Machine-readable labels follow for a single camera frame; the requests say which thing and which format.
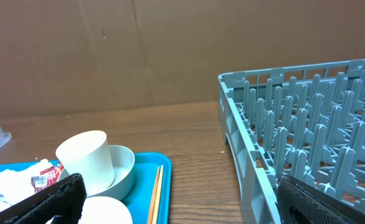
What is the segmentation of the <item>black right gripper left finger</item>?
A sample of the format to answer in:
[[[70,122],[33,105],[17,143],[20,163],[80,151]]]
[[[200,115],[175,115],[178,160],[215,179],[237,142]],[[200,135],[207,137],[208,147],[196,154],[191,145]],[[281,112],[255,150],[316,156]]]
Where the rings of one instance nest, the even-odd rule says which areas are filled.
[[[0,224],[77,224],[85,199],[83,177],[75,173],[1,211]]]

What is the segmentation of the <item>red snack wrapper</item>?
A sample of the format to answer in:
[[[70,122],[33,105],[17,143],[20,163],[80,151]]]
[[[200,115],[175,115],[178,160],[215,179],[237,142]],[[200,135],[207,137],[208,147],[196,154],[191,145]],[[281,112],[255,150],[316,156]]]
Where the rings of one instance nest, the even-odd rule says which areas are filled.
[[[40,192],[47,187],[58,182],[60,174],[64,170],[64,166],[61,162],[56,165],[49,167],[43,171],[40,171],[38,176],[33,176],[31,178],[31,184],[35,190],[35,193]]]

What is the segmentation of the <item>large white tissue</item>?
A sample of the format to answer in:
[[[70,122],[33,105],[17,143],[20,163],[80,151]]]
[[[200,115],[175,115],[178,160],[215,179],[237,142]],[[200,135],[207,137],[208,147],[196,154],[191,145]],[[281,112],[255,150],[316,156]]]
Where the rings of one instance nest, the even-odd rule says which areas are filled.
[[[31,179],[52,166],[47,159],[42,159],[22,171],[0,172],[0,212],[35,194]]]

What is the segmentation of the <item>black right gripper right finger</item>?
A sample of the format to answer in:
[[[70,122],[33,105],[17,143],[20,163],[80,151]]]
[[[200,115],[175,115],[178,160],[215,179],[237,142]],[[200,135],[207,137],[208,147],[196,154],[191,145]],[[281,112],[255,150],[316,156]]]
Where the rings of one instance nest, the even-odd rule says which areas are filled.
[[[277,208],[283,224],[365,223],[365,214],[291,175],[283,175],[280,179]]]

